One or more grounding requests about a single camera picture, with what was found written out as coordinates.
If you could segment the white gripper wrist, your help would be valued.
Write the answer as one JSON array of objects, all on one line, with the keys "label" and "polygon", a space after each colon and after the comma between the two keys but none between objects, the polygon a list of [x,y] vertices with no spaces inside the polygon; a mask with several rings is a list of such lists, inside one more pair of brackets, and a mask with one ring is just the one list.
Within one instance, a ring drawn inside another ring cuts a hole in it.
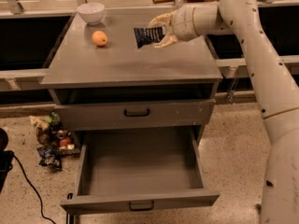
[{"label": "white gripper wrist", "polygon": [[172,34],[166,34],[161,41],[153,44],[156,49],[166,48],[177,42],[188,42],[199,36],[194,24],[194,7],[181,7],[172,13],[164,13],[153,18],[148,27],[169,28],[171,26]]}]

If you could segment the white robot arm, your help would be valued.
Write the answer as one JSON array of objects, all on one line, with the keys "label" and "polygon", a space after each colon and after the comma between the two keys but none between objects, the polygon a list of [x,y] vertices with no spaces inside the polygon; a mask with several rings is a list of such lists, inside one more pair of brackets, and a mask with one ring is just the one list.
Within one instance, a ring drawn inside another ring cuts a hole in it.
[{"label": "white robot arm", "polygon": [[260,22],[256,0],[186,5],[155,17],[164,48],[224,30],[236,36],[272,145],[263,184],[260,224],[299,224],[299,87]]}]

